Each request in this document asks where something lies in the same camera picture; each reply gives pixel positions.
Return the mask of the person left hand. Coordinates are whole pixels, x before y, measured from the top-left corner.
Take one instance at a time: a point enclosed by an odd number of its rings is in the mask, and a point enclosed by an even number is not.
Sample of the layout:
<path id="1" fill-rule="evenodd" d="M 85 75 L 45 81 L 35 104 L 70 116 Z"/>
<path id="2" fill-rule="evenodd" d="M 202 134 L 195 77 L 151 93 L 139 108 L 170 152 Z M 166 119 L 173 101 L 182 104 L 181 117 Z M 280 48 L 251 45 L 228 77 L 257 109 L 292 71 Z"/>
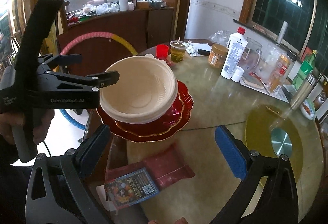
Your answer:
<path id="1" fill-rule="evenodd" d="M 55 111 L 52 109 L 47 109 L 41 118 L 41 124 L 33 129 L 33 141 L 35 145 L 38 145 L 46 138 L 48 129 L 54 116 Z M 22 113 L 1 114 L 1 135 L 4 137 L 5 141 L 11 145 L 15 144 L 15 140 L 12 134 L 12 127 L 23 126 L 24 121 L 25 119 Z"/>

